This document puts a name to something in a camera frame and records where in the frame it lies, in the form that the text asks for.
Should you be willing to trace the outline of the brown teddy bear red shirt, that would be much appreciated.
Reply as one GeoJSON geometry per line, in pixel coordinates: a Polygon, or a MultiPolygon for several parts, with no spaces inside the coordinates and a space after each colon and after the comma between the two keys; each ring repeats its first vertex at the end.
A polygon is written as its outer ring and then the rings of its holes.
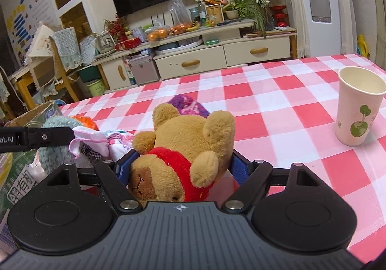
{"type": "Polygon", "coordinates": [[[141,203],[205,201],[230,166],[235,118],[180,114],[170,103],[152,114],[154,129],[133,139],[139,157],[131,164],[128,191],[141,203]]]}

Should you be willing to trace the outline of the floral white cloth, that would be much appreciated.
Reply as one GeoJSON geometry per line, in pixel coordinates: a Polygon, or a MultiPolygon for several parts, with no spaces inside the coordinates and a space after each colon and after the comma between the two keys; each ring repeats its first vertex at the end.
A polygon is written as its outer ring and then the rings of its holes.
{"type": "Polygon", "coordinates": [[[103,157],[118,161],[133,148],[134,135],[124,130],[100,131],[84,126],[73,128],[75,138],[69,144],[69,151],[78,158],[81,144],[90,147],[103,157]]]}

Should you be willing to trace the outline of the grey-green crocheted item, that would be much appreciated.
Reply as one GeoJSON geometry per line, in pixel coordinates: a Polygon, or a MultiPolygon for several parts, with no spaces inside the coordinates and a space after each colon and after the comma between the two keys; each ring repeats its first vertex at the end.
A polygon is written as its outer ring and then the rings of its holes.
{"type": "Polygon", "coordinates": [[[43,128],[55,128],[49,145],[39,148],[39,161],[47,175],[51,174],[62,164],[73,164],[74,155],[69,150],[70,142],[75,138],[74,134],[70,135],[69,129],[81,126],[81,123],[72,118],[65,116],[52,116],[42,125],[43,128]]]}

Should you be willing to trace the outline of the orange white snack bag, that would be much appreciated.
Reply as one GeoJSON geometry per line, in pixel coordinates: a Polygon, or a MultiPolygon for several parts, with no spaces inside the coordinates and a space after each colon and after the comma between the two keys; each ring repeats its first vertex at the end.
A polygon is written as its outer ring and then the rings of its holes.
{"type": "Polygon", "coordinates": [[[92,130],[99,131],[97,124],[90,117],[86,117],[84,115],[77,114],[75,116],[72,116],[72,118],[79,121],[86,128],[90,128],[92,130]]]}

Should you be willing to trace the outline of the red white checkered tablecloth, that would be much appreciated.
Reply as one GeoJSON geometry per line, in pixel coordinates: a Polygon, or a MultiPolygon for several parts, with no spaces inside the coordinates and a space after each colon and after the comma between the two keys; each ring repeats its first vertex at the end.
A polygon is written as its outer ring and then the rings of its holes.
{"type": "Polygon", "coordinates": [[[368,262],[385,249],[385,110],[363,145],[350,148],[336,139],[338,71],[350,65],[385,75],[353,54],[260,63],[112,92],[61,111],[90,117],[100,130],[132,133],[151,129],[153,109],[178,94],[208,111],[230,111],[238,152],[276,167],[302,162],[353,207],[358,224],[349,249],[368,262]]]}

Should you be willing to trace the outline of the green waste bin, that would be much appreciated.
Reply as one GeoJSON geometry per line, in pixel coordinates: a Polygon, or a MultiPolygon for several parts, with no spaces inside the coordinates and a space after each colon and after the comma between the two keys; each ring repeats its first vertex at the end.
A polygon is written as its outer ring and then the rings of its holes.
{"type": "Polygon", "coordinates": [[[86,86],[92,97],[102,96],[107,90],[102,78],[91,81],[87,83],[86,86]]]}

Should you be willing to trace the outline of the purple knit sock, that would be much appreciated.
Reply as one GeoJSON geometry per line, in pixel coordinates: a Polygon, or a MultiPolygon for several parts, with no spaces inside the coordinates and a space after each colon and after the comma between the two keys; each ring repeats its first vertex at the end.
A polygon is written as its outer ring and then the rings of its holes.
{"type": "Polygon", "coordinates": [[[197,115],[204,118],[209,116],[209,111],[198,101],[188,95],[178,94],[168,101],[181,115],[197,115]]]}

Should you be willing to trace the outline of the wooden chair with lace cover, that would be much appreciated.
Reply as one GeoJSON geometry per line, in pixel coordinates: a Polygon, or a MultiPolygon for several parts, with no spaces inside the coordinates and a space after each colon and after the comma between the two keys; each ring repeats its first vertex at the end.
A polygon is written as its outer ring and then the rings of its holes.
{"type": "Polygon", "coordinates": [[[66,69],[53,35],[62,31],[59,26],[51,26],[40,22],[34,34],[31,46],[26,56],[27,65],[11,75],[11,81],[27,109],[36,107],[35,100],[28,87],[34,85],[42,98],[50,98],[65,89],[74,102],[81,98],[81,94],[74,90],[73,85],[78,79],[76,66],[66,69]]]}

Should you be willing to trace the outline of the grey storage box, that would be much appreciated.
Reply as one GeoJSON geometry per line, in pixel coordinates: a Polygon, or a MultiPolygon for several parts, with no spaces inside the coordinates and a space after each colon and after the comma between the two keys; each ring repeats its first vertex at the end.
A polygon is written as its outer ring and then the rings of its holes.
{"type": "Polygon", "coordinates": [[[138,85],[154,83],[160,80],[159,72],[151,56],[131,58],[129,64],[138,85]]]}

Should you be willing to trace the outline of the cream TV cabinet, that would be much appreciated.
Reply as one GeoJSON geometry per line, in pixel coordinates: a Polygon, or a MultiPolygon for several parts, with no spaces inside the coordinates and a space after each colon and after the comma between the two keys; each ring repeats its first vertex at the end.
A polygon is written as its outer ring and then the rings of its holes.
{"type": "Polygon", "coordinates": [[[252,63],[295,59],[297,31],[286,27],[258,34],[249,19],[224,26],[201,27],[156,42],[141,43],[95,58],[92,64],[111,91],[126,89],[130,79],[126,60],[146,66],[153,62],[160,80],[177,78],[252,63]]]}

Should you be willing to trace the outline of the white paper cup green print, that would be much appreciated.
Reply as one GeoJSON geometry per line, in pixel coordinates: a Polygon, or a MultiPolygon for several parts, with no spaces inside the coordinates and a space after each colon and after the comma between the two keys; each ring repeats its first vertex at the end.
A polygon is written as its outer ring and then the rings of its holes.
{"type": "Polygon", "coordinates": [[[338,109],[335,135],[347,146],[364,143],[381,107],[385,81],[363,67],[348,66],[339,70],[338,109]]]}

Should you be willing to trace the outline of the bag of oranges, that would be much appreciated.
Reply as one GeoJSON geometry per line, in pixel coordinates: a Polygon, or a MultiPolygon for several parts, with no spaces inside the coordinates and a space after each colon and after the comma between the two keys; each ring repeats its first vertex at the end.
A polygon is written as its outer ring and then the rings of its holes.
{"type": "Polygon", "coordinates": [[[149,42],[155,42],[167,38],[169,35],[169,29],[164,27],[153,26],[148,28],[145,33],[149,42]]]}

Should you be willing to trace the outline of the red lantern ornament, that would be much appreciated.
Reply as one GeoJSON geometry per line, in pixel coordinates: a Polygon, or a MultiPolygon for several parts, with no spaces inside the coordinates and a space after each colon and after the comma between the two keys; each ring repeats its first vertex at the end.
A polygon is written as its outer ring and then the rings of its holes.
{"type": "Polygon", "coordinates": [[[270,7],[271,15],[274,18],[276,27],[287,27],[288,14],[285,12],[287,9],[286,5],[275,5],[270,7]]]}

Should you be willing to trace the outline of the framed picture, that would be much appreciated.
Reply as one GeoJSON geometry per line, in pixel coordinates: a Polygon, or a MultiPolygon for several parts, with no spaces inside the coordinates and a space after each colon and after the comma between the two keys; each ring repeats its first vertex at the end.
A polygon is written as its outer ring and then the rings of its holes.
{"type": "Polygon", "coordinates": [[[206,15],[210,22],[213,22],[214,24],[220,24],[224,22],[224,14],[222,11],[222,5],[220,3],[206,5],[206,15]]]}

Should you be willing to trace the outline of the white standing air conditioner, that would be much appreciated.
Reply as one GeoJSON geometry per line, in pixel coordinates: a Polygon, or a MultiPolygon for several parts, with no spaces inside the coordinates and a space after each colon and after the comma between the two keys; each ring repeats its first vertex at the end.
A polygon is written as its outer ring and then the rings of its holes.
{"type": "Polygon", "coordinates": [[[352,0],[291,0],[290,7],[299,58],[355,52],[352,0]]]}

